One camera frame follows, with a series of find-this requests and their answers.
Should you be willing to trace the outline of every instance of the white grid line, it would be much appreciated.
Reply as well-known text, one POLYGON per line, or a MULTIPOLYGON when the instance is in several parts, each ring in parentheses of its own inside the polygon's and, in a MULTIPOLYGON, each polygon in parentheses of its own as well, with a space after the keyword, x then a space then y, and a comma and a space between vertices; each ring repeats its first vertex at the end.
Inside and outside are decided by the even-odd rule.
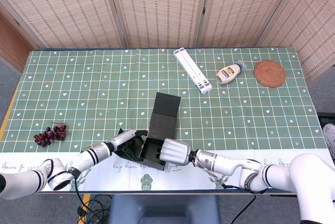
MULTIPOLYGON (((187 74, 187 85, 188 85, 188 89, 189 89, 189 81, 190 81, 190 78, 189 78, 189 76, 188 76, 188 74, 187 74)), ((199 112, 200 112, 200 121, 201 121, 201 132, 202 132, 202 134, 203 134, 203 150, 205 150, 205 136, 204 136, 204 123, 203 123, 203 116, 202 116, 202 112, 201 112, 201 98, 200 98, 200 96, 199 96, 199 104, 200 104, 200 108, 199 108, 199 112)), ((190 122, 191 122, 191 128, 190 128, 190 130, 191 130, 191 132, 193 132, 193 127, 192 127, 192 120, 190 119, 190 122)))
MULTIPOLYGON (((304 73, 303 73, 303 69, 302 69, 302 65, 301 65, 301 63, 300 63, 300 61, 298 61, 298 63, 299 63, 299 66, 300 66, 300 71, 301 71, 301 75, 302 76, 304 76, 304 73)), ((310 93, 309 93, 309 90, 308 90, 308 88, 307 88, 307 84, 306 84, 306 91, 307 91, 307 94, 308 94, 308 97, 310 97, 310 93)), ((315 107, 314 107, 314 104, 312 103, 310 106, 312 106, 313 107, 313 110, 314 110, 314 115, 318 118, 318 114, 317 114, 317 112, 316 112, 316 110, 315 110, 315 107)), ((309 131, 310 131, 310 134, 311 134, 311 138, 313 138, 313 141, 314 141, 314 146, 315 146, 315 148, 317 148, 316 147, 316 143, 315 143, 315 140, 314 140, 314 137, 313 137, 313 132, 312 132, 312 129, 311 129, 311 127, 310 127, 310 124, 309 124, 309 120, 308 120, 308 115, 306 114, 306 120, 307 120, 307 122, 308 122, 308 128, 309 128, 309 131)))
POLYGON ((22 119, 24 118, 25 112, 26 112, 26 110, 24 110, 24 112, 23 112, 22 119))
MULTIPOLYGON (((227 93, 228 93, 228 97, 229 97, 229 105, 230 105, 230 108, 232 108, 231 101, 230 101, 229 88, 227 88, 227 93)), ((238 148, 237 148, 237 140, 236 140, 236 131, 235 131, 235 125, 234 125, 232 110, 230 110, 230 113, 231 113, 231 119, 232 119, 232 130, 234 131, 234 139, 235 139, 235 145, 236 145, 236 150, 237 150, 238 148)))
MULTIPOLYGON (((241 96, 240 96, 240 89, 238 88, 237 91, 238 91, 239 97, 241 98, 241 96)), ((242 108, 241 100, 239 100, 239 102, 240 102, 240 107, 241 107, 241 111, 242 111, 242 118, 244 119, 244 113, 243 113, 243 108, 242 108)), ((249 148, 249 143, 248 143, 248 134, 247 134, 247 129, 245 127, 244 120, 243 120, 243 125, 244 125, 244 131, 245 131, 245 139, 247 141, 247 146, 248 146, 248 150, 249 150, 250 148, 249 148)))
MULTIPOLYGON (((260 98, 261 107, 264 108, 263 105, 262 105, 261 94, 260 94, 260 90, 259 89, 258 89, 258 94, 259 94, 259 98, 260 98)), ((262 109, 261 109, 261 111, 262 111, 262 115, 263 115, 263 119, 264 119, 264 124, 266 125, 265 118, 264 118, 264 111, 262 109)), ((265 131, 265 132, 266 132, 266 136, 267 136, 267 139, 268 139, 268 142, 269 142, 269 149, 271 149, 270 140, 269 140, 269 134, 267 133, 267 131, 265 131)))
MULTIPOLYGON (((289 94, 289 99, 291 100, 291 104, 293 105, 293 101, 292 101, 291 93, 289 92, 289 88, 287 88, 287 91, 288 91, 288 94, 289 94)), ((296 117, 296 110, 294 109, 294 106, 292 106, 292 109, 293 109, 293 111, 294 111, 294 117, 295 117, 295 120, 296 120, 296 122, 298 123, 298 119, 297 119, 297 117, 296 117)), ((302 133, 301 133, 299 127, 298 127, 298 130, 299 130, 299 134, 300 134, 300 138, 301 138, 302 145, 303 145, 303 147, 305 148, 304 142, 303 142, 303 140, 302 140, 302 133)))
MULTIPOLYGON (((132 54, 132 50, 130 51, 130 63, 129 63, 129 79, 130 79, 130 75, 131 75, 131 54, 132 54)), ((127 92, 127 97, 129 97, 129 88, 130 88, 130 84, 131 84, 131 82, 130 81, 128 81, 128 92, 127 92)), ((140 87, 140 72, 138 72, 138 88, 140 87)), ((128 126, 128 120, 127 120, 127 118, 128 118, 128 108, 129 108, 129 106, 128 106, 128 103, 129 103, 129 100, 127 99, 127 108, 126 108, 126 130, 127 130, 127 128, 130 128, 129 126, 128 126)))
MULTIPOLYGON (((95 63, 93 62, 93 66, 92 66, 92 76, 93 76, 93 68, 94 68, 94 66, 95 66, 95 63)), ((95 104, 95 108, 98 106, 98 102, 99 102, 99 96, 100 96, 100 83, 101 83, 101 79, 102 79, 102 72, 100 72, 100 77, 99 77, 99 87, 98 87, 98 95, 97 95, 97 97, 96 97, 96 104, 95 104)), ((97 118, 97 114, 98 114, 98 110, 95 110, 95 117, 94 117, 94 123, 93 123, 93 128, 95 128, 95 123, 96 123, 96 118, 97 118)), ((93 141, 94 141, 94 138, 95 138, 95 131, 93 131, 93 133, 92 133, 92 143, 93 143, 93 141)))
MULTIPOLYGON (((249 98, 250 98, 250 92, 249 92, 249 88, 248 88, 248 83, 247 82, 245 82, 246 83, 246 85, 247 85, 247 90, 248 90, 248 94, 249 94, 249 98)), ((251 116, 252 116, 252 121, 253 121, 253 125, 254 125, 254 128, 255 128, 255 126, 256 126, 256 122, 255 122, 255 117, 254 117, 254 115, 253 115, 253 111, 251 110, 251 116)), ((256 129, 255 129, 255 134, 256 134, 256 139, 257 139, 257 146, 258 146, 258 149, 260 148, 260 144, 259 144, 259 142, 258 142, 258 136, 257 136, 257 131, 256 131, 256 129)))
MULTIPOLYGON (((270 100, 270 104, 271 104, 271 108, 273 108, 273 106, 272 106, 272 101, 271 101, 271 98, 270 98, 270 94, 269 94, 269 100, 270 100)), ((282 143, 281 143, 281 141, 280 141, 280 138, 279 138, 279 131, 278 131, 278 126, 277 126, 277 117, 273 117, 274 118, 274 122, 275 122, 275 124, 276 124, 276 130, 277 130, 277 135, 278 135, 278 139, 279 139, 279 144, 280 144, 280 146, 281 146, 281 149, 283 148, 282 147, 282 143)))
MULTIPOLYGON (((113 66, 112 64, 113 62, 113 59, 111 59, 111 64, 110 64, 110 74, 109 74, 109 79, 110 79, 110 75, 111 75, 111 67, 113 66)), ((108 111, 108 108, 107 108, 107 104, 106 104, 106 108, 105 108, 105 123, 104 123, 104 129, 106 129, 106 122, 107 122, 107 111, 108 111)), ((111 136, 108 136, 108 138, 105 136, 105 131, 103 131, 103 140, 106 141, 106 140, 109 140, 111 139, 111 136)))
MULTIPOLYGON (((51 84, 51 88, 50 88, 50 92, 49 92, 49 99, 50 99, 50 96, 51 96, 51 91, 52 91, 52 87, 53 87, 53 85, 54 85, 54 78, 56 77, 56 70, 57 70, 57 68, 58 68, 58 63, 59 63, 59 57, 58 57, 58 59, 57 59, 57 64, 56 64, 56 68, 55 68, 55 75, 53 76, 53 80, 52 80, 52 84, 51 84)), ((47 110, 46 110, 46 112, 44 113, 44 117, 43 117, 43 119, 45 119, 46 118, 46 113, 47 113, 47 110)))
POLYGON ((147 75, 148 76, 148 90, 147 90, 147 105, 148 105, 148 107, 147 107, 147 126, 148 126, 148 128, 149 128, 149 123, 150 123, 150 118, 149 118, 149 85, 150 85, 150 83, 149 83, 149 75, 147 75))
MULTIPOLYGON (((113 61, 113 59, 114 59, 114 51, 112 52, 112 54, 111 54, 111 59, 112 59, 112 61, 113 61)), ((120 64, 120 74, 119 74, 119 79, 121 79, 121 68, 122 68, 122 65, 120 64)), ((120 89, 118 89, 117 90, 117 97, 119 98, 120 96, 119 96, 119 94, 120 94, 120 89)), ((116 101, 116 113, 115 113, 115 118, 116 118, 116 120, 115 120, 115 128, 116 128, 116 126, 117 126, 117 122, 120 122, 120 119, 118 119, 118 117, 117 117, 117 112, 119 111, 118 110, 118 107, 119 107, 119 99, 117 99, 117 101, 116 101)))
MULTIPOLYGON (((42 87, 43 87, 43 85, 41 86, 41 90, 39 91, 38 98, 41 96, 42 87)), ((35 111, 34 111, 34 113, 33 113, 33 117, 32 117, 32 118, 35 117, 35 113, 36 113, 37 106, 38 106, 38 103, 36 103, 35 111)), ((28 142, 29 142, 29 139, 27 139, 27 142, 26 142, 25 152, 26 152, 26 150, 27 150, 28 142)))
MULTIPOLYGON (((75 62, 74 62, 74 66, 76 65, 77 63, 77 56, 75 58, 75 62)), ((71 75, 71 86, 70 86, 70 90, 72 88, 72 85, 73 85, 73 76, 74 75, 71 75)), ((69 91, 69 97, 68 97, 68 103, 66 104, 66 108, 68 107, 68 104, 69 104, 69 101, 70 101, 70 91, 69 91)), ((76 113, 74 114, 74 123, 76 123, 76 113)), ((71 150, 71 146, 72 146, 72 140, 73 140, 73 135, 70 134, 71 138, 70 138, 70 145, 69 145, 69 152, 71 150)))
MULTIPOLYGON (((86 51, 86 56, 85 56, 85 63, 87 62, 87 51, 86 51)), ((84 77, 84 72, 83 72, 83 75, 82 75, 82 81, 81 81, 81 85, 83 84, 83 77, 84 77)), ((88 99, 89 99, 89 97, 90 97, 90 92, 91 92, 91 90, 89 89, 88 90, 88 98, 87 98, 87 100, 86 100, 86 112, 85 112, 85 118, 86 118, 86 116, 87 116, 87 109, 88 109, 88 99)), ((81 142, 80 143, 80 150, 82 150, 83 149, 83 142, 81 142)))
MULTIPOLYGON (((220 97, 220 89, 218 88, 217 89, 218 90, 218 97, 220 97)), ((223 116, 223 114, 222 114, 222 110, 220 110, 220 114, 221 114, 221 122, 222 122, 222 134, 223 134, 223 137, 225 136, 225 133, 224 133, 224 116, 223 116)))
MULTIPOLYGON (((308 126, 309 126, 310 134, 311 134, 312 139, 313 139, 313 142, 314 142, 314 146, 315 146, 315 148, 317 148, 317 147, 316 147, 315 140, 314 140, 314 137, 313 137, 313 133, 312 133, 312 131, 311 131, 311 129, 310 129, 310 124, 309 124, 308 119, 307 119, 307 123, 308 123, 308 126)), ((301 142, 302 142, 302 144, 303 144, 303 147, 305 148, 304 141, 303 141, 303 137, 302 137, 302 134, 301 134, 300 129, 299 129, 299 133, 300 133, 300 136, 301 136, 301 142)))
MULTIPOLYGON (((197 53, 196 52, 197 51, 195 50, 195 61, 197 63, 197 53)), ((213 129, 213 120, 212 120, 213 116, 212 116, 212 113, 211 113, 211 104, 210 104, 209 92, 206 93, 206 96, 207 96, 208 101, 209 101, 210 122, 211 122, 211 126, 212 126, 211 131, 213 133, 213 138, 214 138, 215 134, 214 134, 214 129, 213 129)), ((213 141, 213 145, 214 145, 214 150, 216 150, 215 141, 213 141)))

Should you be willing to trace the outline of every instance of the wall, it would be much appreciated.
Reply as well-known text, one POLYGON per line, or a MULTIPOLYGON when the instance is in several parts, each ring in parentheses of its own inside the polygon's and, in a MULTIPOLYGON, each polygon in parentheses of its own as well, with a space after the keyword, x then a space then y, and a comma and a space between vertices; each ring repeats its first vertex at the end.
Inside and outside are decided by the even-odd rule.
POLYGON ((0 57, 22 72, 29 51, 28 46, 0 19, 0 57))
POLYGON ((284 0, 257 43, 296 48, 307 81, 335 64, 335 0, 284 0))
POLYGON ((334 0, 0 0, 39 48, 285 46, 335 63, 334 0))

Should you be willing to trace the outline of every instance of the grapes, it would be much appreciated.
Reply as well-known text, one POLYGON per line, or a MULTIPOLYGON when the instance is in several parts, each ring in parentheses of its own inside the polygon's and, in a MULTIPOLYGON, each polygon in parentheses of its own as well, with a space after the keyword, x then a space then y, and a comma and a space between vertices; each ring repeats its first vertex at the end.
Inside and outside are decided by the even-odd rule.
POLYGON ((48 131, 47 135, 48 135, 48 137, 53 137, 53 131, 48 131))
POLYGON ((50 127, 47 127, 43 133, 35 134, 33 138, 35 139, 35 143, 42 147, 46 147, 51 143, 54 143, 56 140, 64 140, 67 132, 67 125, 65 124, 57 124, 51 130, 50 127))

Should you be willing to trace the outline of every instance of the round coaster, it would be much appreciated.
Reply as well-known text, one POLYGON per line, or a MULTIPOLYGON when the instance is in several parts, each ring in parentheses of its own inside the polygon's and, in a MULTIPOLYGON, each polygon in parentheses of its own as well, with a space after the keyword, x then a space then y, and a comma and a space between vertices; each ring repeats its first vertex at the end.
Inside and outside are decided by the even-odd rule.
POLYGON ((286 80, 284 68, 272 60, 264 60, 257 63, 254 73, 258 82, 271 88, 281 86, 286 80))

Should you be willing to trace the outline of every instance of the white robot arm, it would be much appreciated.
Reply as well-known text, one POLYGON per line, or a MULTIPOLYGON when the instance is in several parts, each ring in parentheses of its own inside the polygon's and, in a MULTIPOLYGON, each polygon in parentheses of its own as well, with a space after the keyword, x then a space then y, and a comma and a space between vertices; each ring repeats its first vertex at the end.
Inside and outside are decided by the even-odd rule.
POLYGON ((302 223, 334 223, 335 170, 314 154, 301 154, 289 166, 266 165, 215 153, 192 151, 186 143, 166 139, 160 160, 176 165, 192 162, 196 167, 230 176, 241 167, 239 187, 259 193, 269 187, 297 194, 302 223))
POLYGON ((121 149, 123 143, 147 133, 145 130, 128 130, 108 142, 93 144, 73 157, 68 163, 68 169, 59 159, 47 159, 35 170, 15 174, 0 173, 0 198, 17 199, 34 194, 41 191, 47 183, 52 190, 60 190, 82 172, 121 149))

